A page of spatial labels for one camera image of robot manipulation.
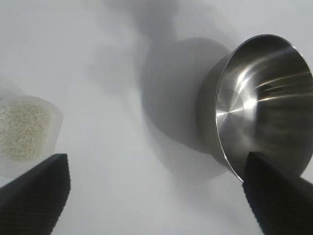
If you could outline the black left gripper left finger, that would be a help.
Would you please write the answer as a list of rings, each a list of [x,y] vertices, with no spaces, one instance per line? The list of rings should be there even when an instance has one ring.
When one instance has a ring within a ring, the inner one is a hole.
[[[67,154],[54,154],[0,188],[2,235],[49,235],[71,189]]]

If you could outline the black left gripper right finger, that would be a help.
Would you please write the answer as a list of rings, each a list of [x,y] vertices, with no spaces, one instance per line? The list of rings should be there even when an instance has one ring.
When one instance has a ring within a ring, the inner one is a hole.
[[[242,187],[265,235],[313,233],[313,185],[259,152],[247,157]]]

